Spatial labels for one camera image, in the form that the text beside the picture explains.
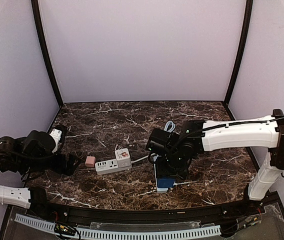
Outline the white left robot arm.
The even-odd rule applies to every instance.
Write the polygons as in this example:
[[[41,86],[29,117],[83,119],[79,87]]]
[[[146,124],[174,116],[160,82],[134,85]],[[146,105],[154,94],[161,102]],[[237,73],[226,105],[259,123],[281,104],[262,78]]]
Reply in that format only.
[[[50,133],[33,130],[26,137],[1,137],[0,173],[19,173],[26,182],[31,180],[30,174],[46,170],[71,176],[82,160],[74,154],[62,153],[66,132],[63,126],[59,126]],[[0,185],[0,204],[25,209],[44,208],[47,195],[40,187]]]

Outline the pink USB charger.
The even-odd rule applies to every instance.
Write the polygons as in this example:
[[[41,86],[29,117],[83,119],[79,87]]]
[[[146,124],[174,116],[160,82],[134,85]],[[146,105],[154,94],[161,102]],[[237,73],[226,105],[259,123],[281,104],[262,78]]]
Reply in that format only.
[[[96,158],[94,156],[87,156],[85,160],[85,167],[94,168],[96,163]]]

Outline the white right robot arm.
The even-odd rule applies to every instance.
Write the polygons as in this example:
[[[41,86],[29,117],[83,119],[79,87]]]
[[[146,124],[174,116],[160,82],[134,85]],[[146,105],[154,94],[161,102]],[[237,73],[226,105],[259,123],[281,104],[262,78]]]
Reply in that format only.
[[[191,161],[199,154],[247,147],[267,148],[263,165],[244,192],[248,200],[261,201],[284,171],[284,114],[280,109],[256,119],[187,120],[180,133],[155,128],[146,150],[158,156],[148,160],[156,167],[158,185],[168,188],[165,180],[186,179]]]

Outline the blue cube socket adapter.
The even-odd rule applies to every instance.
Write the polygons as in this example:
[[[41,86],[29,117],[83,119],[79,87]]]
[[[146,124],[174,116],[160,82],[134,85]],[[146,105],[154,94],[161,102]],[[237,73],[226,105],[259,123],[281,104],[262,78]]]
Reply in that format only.
[[[157,187],[160,189],[168,189],[174,187],[175,179],[171,177],[160,177],[156,179]]]

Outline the white cube socket adapter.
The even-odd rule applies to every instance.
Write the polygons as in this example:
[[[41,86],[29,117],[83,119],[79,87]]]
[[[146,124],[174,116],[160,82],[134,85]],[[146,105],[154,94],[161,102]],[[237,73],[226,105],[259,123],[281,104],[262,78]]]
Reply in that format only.
[[[115,157],[119,168],[131,168],[131,156],[127,148],[115,150]]]

